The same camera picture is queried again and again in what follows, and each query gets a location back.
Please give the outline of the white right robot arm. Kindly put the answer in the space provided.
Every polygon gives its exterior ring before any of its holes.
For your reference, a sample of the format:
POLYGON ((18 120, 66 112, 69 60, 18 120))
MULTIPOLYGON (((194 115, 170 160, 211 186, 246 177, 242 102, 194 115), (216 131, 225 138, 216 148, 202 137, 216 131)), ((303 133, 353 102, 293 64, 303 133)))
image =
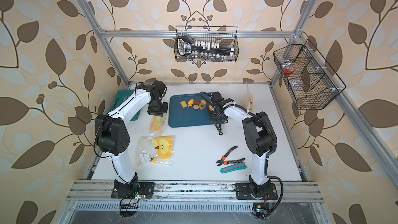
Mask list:
POLYGON ((208 113, 219 135, 223 135, 221 125, 229 119, 242 124, 246 145, 254 155, 249 180, 257 186, 267 183, 271 179, 267 172, 269 157, 277 148, 277 136, 268 115, 252 113, 232 99, 224 99, 219 92, 200 92, 200 96, 212 107, 208 113))

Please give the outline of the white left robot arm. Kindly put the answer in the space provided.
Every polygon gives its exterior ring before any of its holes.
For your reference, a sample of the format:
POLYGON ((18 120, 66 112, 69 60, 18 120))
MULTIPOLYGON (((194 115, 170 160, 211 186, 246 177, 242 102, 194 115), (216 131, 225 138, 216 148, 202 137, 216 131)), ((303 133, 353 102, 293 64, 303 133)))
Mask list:
POLYGON ((118 107, 95 118, 94 144, 102 152, 101 159, 109 159, 116 174, 116 181, 124 184, 137 180, 128 152, 130 136, 126 125, 146 105, 151 116, 162 117, 167 113, 168 104, 162 99, 167 87, 161 81, 152 84, 138 83, 134 92, 118 107))

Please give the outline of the black tongs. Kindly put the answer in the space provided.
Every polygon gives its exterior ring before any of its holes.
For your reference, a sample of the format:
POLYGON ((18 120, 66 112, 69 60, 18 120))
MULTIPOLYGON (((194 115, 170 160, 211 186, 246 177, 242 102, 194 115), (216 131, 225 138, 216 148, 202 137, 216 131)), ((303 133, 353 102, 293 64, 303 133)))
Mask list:
POLYGON ((223 123, 222 117, 215 117, 213 118, 212 122, 214 123, 219 135, 223 135, 222 126, 221 126, 223 123))

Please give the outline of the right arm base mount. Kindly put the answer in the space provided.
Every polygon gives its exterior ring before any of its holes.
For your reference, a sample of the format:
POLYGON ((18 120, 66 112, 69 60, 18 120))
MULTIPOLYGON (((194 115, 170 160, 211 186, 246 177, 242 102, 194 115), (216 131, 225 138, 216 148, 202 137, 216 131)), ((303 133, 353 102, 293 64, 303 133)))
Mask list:
POLYGON ((261 200, 259 204, 254 204, 253 215, 257 219, 267 219, 267 217, 280 205, 284 189, 281 188, 278 194, 276 185, 269 179, 262 185, 255 182, 236 183, 233 186, 238 200, 261 200))

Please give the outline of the clear resealable duck bag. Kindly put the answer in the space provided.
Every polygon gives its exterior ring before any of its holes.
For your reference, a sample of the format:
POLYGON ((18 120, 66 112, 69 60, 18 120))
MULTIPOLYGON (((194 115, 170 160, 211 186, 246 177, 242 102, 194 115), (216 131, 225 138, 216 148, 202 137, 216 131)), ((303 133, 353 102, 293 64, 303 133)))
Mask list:
POLYGON ((249 111, 252 111, 253 106, 254 106, 254 98, 250 92, 248 84, 246 84, 245 108, 249 111))

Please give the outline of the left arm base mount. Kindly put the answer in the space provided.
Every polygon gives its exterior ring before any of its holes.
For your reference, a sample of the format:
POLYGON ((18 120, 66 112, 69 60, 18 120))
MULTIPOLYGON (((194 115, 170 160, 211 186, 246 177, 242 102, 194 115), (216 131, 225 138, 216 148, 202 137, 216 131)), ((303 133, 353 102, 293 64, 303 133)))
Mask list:
POLYGON ((152 198, 154 182, 138 182, 137 174, 131 182, 114 180, 111 198, 119 200, 119 214, 121 217, 131 217, 139 210, 139 202, 152 198))

